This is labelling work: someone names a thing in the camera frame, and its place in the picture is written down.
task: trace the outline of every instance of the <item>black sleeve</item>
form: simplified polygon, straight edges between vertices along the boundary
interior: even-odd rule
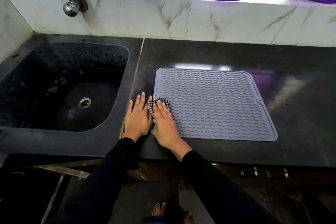
[[[134,141],[120,139],[50,223],[107,223],[126,172],[135,159]]]
[[[190,151],[183,157],[181,169],[216,224],[279,223],[196,151]]]

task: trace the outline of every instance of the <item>silicone drying mat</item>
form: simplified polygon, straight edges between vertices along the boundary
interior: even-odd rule
[[[248,141],[278,137],[247,72],[160,68],[154,87],[157,98],[169,100],[181,137]]]

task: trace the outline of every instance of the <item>right hand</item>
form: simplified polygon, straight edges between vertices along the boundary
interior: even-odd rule
[[[153,111],[156,120],[153,134],[161,146],[172,150],[174,145],[182,140],[177,132],[176,123],[166,105],[160,100],[153,104]]]

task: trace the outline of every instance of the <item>backsplash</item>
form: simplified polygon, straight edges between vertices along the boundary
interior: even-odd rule
[[[191,0],[87,0],[75,18],[67,0],[11,0],[34,31],[256,44],[336,46],[336,6]]]
[[[0,0],[0,63],[23,44],[32,29],[10,0]]]

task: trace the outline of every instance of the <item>sink basin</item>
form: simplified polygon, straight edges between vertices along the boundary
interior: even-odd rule
[[[128,56],[123,46],[85,39],[43,43],[0,82],[0,125],[75,132],[99,126],[115,103]]]

